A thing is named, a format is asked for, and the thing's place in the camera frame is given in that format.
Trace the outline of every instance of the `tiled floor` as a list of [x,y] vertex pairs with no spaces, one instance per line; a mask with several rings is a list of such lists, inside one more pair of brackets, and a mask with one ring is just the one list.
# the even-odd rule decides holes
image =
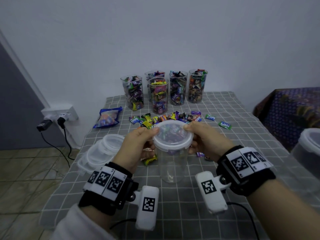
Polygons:
[[[73,150],[70,157],[77,154]],[[0,151],[0,239],[50,238],[52,232],[38,226],[40,212],[68,170],[55,148]]]

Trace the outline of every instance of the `clear container with candy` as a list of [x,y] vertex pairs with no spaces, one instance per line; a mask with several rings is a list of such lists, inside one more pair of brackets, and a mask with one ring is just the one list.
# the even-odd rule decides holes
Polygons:
[[147,87],[148,87],[148,96],[149,96],[149,102],[151,102],[151,95],[150,95],[150,90],[149,90],[149,79],[153,78],[153,77],[165,77],[165,72],[163,71],[159,71],[159,70],[152,70],[149,72],[146,72],[146,83],[147,83]]
[[186,98],[188,72],[170,71],[170,103],[182,105]]
[[153,112],[162,115],[168,110],[168,79],[164,77],[153,77],[149,79],[149,90]]
[[166,120],[156,126],[159,133],[153,137],[159,162],[160,177],[168,183],[184,179],[188,150],[192,143],[193,133],[183,129],[184,122]]
[[137,75],[121,77],[124,93],[127,97],[127,106],[136,111],[144,107],[142,77]]
[[205,88],[205,81],[208,75],[206,70],[190,70],[188,101],[190,103],[200,103],[202,101],[202,93]]

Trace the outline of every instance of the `right hand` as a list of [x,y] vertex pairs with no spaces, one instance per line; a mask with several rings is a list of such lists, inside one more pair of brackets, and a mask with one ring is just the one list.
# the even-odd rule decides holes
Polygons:
[[194,133],[190,154],[203,152],[206,157],[217,162],[223,154],[234,147],[232,141],[206,123],[192,121],[183,128]]

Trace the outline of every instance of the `wall socket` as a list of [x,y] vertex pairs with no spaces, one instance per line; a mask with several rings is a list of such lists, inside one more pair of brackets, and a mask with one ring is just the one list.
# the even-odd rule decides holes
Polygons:
[[74,107],[69,104],[61,104],[50,108],[44,108],[41,112],[45,119],[51,117],[54,120],[57,120],[60,114],[66,114],[69,121],[75,121],[79,118]]

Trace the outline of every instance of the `sleeve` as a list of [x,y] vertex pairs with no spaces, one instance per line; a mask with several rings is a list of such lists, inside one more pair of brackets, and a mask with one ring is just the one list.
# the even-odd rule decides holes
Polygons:
[[57,225],[51,240],[87,240],[87,239],[107,239],[115,240],[115,238],[102,227],[90,220],[75,204],[68,211]]

